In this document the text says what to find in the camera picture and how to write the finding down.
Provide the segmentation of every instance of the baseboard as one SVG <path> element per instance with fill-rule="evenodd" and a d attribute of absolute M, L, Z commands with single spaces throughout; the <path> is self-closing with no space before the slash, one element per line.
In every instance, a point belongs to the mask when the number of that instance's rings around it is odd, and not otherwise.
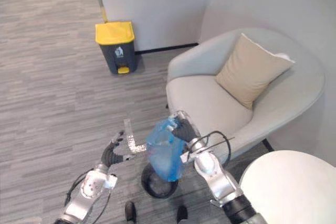
<path fill-rule="evenodd" d="M 135 55 L 143 55 L 143 54 L 149 54 L 151 52 L 161 52 L 161 51 L 168 51 L 168 50 L 174 50 L 174 49 L 180 49 L 180 48 L 186 48 L 186 47 L 195 47 L 195 46 L 198 46 L 198 43 L 184 44 L 184 45 L 173 46 L 173 47 L 154 48 L 154 49 L 143 50 L 143 51 L 135 51 Z"/>
<path fill-rule="evenodd" d="M 267 141 L 266 138 L 263 140 L 263 144 L 264 144 L 264 146 L 266 147 L 266 149 L 267 149 L 269 152 L 273 152 L 273 151 L 274 151 L 273 147 L 272 147 L 271 144 Z"/>

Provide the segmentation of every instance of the yellow pedal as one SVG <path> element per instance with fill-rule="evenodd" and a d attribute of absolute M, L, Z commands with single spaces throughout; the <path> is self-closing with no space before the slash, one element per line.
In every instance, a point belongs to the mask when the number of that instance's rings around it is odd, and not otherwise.
<path fill-rule="evenodd" d="M 124 74 L 124 73 L 129 73 L 130 68 L 129 67 L 120 67 L 118 68 L 118 74 Z"/>

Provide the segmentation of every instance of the clear plastic object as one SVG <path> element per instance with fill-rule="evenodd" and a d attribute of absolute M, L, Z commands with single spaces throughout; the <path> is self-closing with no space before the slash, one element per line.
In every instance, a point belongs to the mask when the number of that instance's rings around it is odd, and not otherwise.
<path fill-rule="evenodd" d="M 146 151 L 146 145 L 144 144 L 136 145 L 135 144 L 135 139 L 134 139 L 133 130 L 131 126 L 131 120 L 125 119 L 124 125 L 125 125 L 125 134 L 127 138 L 128 147 L 130 148 L 131 152 L 135 154 L 138 152 Z"/>
<path fill-rule="evenodd" d="M 155 172 L 168 182 L 178 180 L 183 174 L 180 156 L 185 142 L 172 134 L 181 118 L 187 119 L 188 116 L 182 111 L 174 113 L 168 119 L 159 122 L 146 138 L 148 159 Z"/>

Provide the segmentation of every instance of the metal robot arm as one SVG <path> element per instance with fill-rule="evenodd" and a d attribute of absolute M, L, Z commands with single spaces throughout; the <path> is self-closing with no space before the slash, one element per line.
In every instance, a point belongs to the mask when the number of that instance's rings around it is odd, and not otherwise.
<path fill-rule="evenodd" d="M 108 175 L 111 165 L 133 158 L 132 155 L 121 156 L 113 152 L 121 140 L 123 132 L 116 134 L 101 156 L 101 162 L 90 171 L 80 186 L 77 196 L 63 210 L 60 218 L 54 224 L 79 224 L 90 215 L 93 204 L 99 199 L 104 190 L 112 190 L 118 178 Z"/>
<path fill-rule="evenodd" d="M 194 161 L 195 169 L 207 182 L 215 200 L 211 203 L 223 209 L 232 224 L 267 224 L 256 213 L 233 176 L 222 168 L 218 158 L 209 150 L 203 139 L 183 112 L 175 115 L 179 125 L 172 133 L 184 140 L 189 153 L 181 156 L 184 163 Z"/>

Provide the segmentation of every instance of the black shoe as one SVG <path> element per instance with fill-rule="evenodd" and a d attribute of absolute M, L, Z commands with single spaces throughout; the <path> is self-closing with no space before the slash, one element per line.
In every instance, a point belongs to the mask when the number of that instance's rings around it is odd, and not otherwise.
<path fill-rule="evenodd" d="M 176 221 L 179 223 L 181 220 L 187 220 L 188 219 L 188 210 L 185 206 L 180 206 L 177 210 L 176 215 Z"/>
<path fill-rule="evenodd" d="M 125 219 L 126 221 L 133 221 L 133 223 L 136 223 L 137 221 L 137 213 L 135 209 L 135 205 L 131 201 L 127 201 L 125 204 Z"/>

